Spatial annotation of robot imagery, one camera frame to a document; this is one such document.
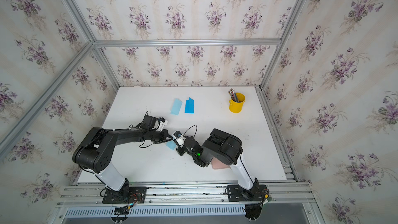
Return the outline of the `light blue front paper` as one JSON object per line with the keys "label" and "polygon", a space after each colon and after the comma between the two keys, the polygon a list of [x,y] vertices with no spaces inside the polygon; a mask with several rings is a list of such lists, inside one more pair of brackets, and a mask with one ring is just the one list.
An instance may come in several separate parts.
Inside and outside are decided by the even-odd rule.
{"label": "light blue front paper", "polygon": [[174,141],[169,141],[169,142],[166,143],[166,146],[167,146],[169,149],[174,150],[174,149],[176,149],[176,146],[177,146],[177,145],[175,144]]}

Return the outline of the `light blue paper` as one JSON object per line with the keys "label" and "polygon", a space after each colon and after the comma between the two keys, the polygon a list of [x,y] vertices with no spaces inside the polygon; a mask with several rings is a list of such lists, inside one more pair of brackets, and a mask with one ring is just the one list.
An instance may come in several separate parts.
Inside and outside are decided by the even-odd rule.
{"label": "light blue paper", "polygon": [[174,149],[176,149],[176,146],[177,146],[177,145],[175,144],[174,141],[169,141],[169,142],[166,143],[166,146],[167,146],[169,149],[174,150]]}
{"label": "light blue paper", "polygon": [[175,99],[171,108],[171,114],[178,116],[182,107],[182,101],[180,99]]}

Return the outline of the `bright blue square paper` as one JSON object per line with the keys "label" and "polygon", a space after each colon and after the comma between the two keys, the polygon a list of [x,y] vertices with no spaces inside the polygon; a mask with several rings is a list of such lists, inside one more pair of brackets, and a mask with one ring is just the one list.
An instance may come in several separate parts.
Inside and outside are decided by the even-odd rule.
{"label": "bright blue square paper", "polygon": [[194,114],[194,99],[188,98],[186,100],[185,108],[184,108],[184,113],[185,114]]}

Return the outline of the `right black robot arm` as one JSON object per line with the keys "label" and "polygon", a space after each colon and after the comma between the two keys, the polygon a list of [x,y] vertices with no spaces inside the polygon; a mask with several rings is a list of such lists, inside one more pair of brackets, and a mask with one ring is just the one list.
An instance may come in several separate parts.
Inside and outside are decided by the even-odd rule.
{"label": "right black robot arm", "polygon": [[252,196],[260,191],[257,178],[252,177],[245,166],[242,141],[235,135],[213,129],[202,145],[193,136],[186,136],[180,131],[175,131],[173,137],[180,156],[190,155],[194,163],[202,168],[215,158],[232,169],[244,193]]}

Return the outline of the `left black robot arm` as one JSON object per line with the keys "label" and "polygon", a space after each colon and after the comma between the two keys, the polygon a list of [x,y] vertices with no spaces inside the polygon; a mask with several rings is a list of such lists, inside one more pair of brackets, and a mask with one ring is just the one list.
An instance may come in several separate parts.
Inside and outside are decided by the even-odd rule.
{"label": "left black robot arm", "polygon": [[165,129],[167,120],[145,115],[136,126],[126,129],[105,129],[93,127],[74,151],[73,163],[93,174],[105,188],[113,192],[124,192],[129,183],[112,164],[115,147],[128,143],[153,144],[169,142],[173,137]]}

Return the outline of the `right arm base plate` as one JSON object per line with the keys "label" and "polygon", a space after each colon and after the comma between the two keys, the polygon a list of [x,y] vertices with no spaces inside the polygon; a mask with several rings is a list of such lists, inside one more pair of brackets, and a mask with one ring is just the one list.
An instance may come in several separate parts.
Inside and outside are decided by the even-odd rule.
{"label": "right arm base plate", "polygon": [[254,185],[250,190],[239,185],[228,185],[226,193],[229,202],[259,202],[270,197],[266,185]]}

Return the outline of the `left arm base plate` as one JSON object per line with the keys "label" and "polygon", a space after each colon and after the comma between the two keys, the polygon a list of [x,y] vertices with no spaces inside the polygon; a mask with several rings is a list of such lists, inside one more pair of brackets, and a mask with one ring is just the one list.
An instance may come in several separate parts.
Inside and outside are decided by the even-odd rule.
{"label": "left arm base plate", "polygon": [[104,188],[100,192],[103,204],[128,204],[144,203],[147,187],[122,188],[121,191],[113,191]]}

